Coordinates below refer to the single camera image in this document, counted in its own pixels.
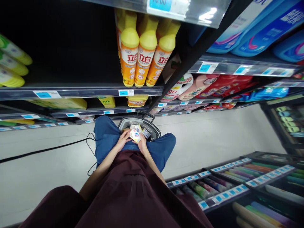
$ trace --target basket handle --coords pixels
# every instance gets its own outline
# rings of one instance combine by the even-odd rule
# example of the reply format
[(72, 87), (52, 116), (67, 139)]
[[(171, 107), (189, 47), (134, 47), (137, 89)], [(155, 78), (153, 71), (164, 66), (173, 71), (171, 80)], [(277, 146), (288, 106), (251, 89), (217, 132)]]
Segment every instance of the basket handle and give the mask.
[(152, 123), (153, 120), (155, 119), (155, 116), (153, 116), (152, 114), (150, 114), (150, 113), (148, 113), (148, 112), (143, 112), (143, 111), (140, 111), (140, 110), (137, 111), (137, 115), (136, 115), (136, 116), (138, 116), (139, 113), (151, 117), (151, 118), (152, 118), (152, 121), (149, 121), (149, 122), (151, 122), (151, 123)]

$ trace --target hand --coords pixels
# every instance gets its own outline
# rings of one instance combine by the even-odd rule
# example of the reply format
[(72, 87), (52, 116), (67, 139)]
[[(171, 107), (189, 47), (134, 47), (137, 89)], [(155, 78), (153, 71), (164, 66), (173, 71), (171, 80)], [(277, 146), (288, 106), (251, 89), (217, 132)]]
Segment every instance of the hand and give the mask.
[(114, 146), (113, 149), (116, 149), (117, 152), (121, 151), (121, 149), (124, 147), (124, 145), (126, 144), (126, 142), (131, 141), (132, 139), (128, 139), (129, 135), (130, 135), (130, 131), (125, 131), (124, 133), (121, 134), (121, 136), (119, 137), (118, 142), (116, 143), (116, 145)]
[(140, 134), (140, 139), (141, 140), (138, 143), (139, 150), (144, 156), (146, 156), (147, 154), (149, 154), (146, 137), (143, 134)]

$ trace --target shopping basket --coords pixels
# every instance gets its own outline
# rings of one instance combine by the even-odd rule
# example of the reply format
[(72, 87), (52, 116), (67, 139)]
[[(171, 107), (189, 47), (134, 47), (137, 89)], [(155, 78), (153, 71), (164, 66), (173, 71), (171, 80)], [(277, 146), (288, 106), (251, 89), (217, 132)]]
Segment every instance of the shopping basket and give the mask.
[[(138, 114), (141, 113), (143, 115), (147, 115), (149, 117), (152, 117), (152, 121), (148, 121), (143, 117), (139, 117)], [(143, 112), (143, 111), (137, 111), (136, 117), (124, 117), (121, 119), (118, 128), (120, 131), (122, 131), (125, 128), (130, 128), (131, 124), (140, 125), (142, 129), (146, 129), (151, 135), (147, 139), (147, 141), (152, 142), (156, 139), (158, 139), (161, 136), (161, 132), (159, 129), (152, 123), (155, 117), (151, 115), (150, 113)]]

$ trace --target white floor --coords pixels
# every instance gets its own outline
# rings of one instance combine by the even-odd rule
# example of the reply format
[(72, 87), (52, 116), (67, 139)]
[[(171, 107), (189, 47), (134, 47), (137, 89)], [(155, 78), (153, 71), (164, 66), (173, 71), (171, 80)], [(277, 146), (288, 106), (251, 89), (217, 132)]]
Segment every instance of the white floor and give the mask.
[[(259, 105), (238, 110), (156, 117), (162, 135), (176, 146), (162, 175), (165, 179), (254, 151), (285, 153)], [(94, 124), (0, 133), (0, 159), (86, 138)], [(89, 142), (94, 150), (94, 142)], [(77, 191), (96, 162), (85, 142), (0, 164), (0, 227), (23, 221), (51, 189)]]

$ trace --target leg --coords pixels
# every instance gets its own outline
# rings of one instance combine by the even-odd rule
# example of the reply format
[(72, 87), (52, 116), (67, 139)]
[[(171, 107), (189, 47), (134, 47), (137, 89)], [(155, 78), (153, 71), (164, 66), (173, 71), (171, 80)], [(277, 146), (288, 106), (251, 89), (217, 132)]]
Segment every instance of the leg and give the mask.
[(153, 142), (147, 142), (147, 148), (160, 172), (164, 169), (175, 143), (176, 138), (171, 133), (165, 134)]
[(98, 167), (118, 142), (121, 132), (108, 116), (100, 116), (96, 119), (94, 133), (96, 136), (95, 155)]

